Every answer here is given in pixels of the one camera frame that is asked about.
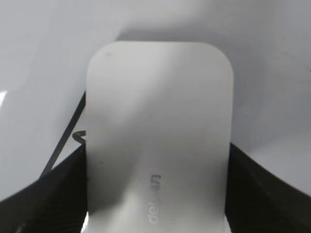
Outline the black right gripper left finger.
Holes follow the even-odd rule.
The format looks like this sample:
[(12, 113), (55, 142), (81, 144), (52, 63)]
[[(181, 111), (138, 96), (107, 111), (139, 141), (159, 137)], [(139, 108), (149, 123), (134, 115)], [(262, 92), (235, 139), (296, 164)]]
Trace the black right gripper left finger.
[(87, 213), (86, 147), (0, 202), (2, 233), (79, 233)]

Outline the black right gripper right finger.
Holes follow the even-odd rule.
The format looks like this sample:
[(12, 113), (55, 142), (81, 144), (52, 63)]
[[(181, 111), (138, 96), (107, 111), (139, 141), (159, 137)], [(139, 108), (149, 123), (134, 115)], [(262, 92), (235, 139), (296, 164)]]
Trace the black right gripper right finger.
[(311, 198), (231, 144), (225, 216), (233, 233), (309, 233)]

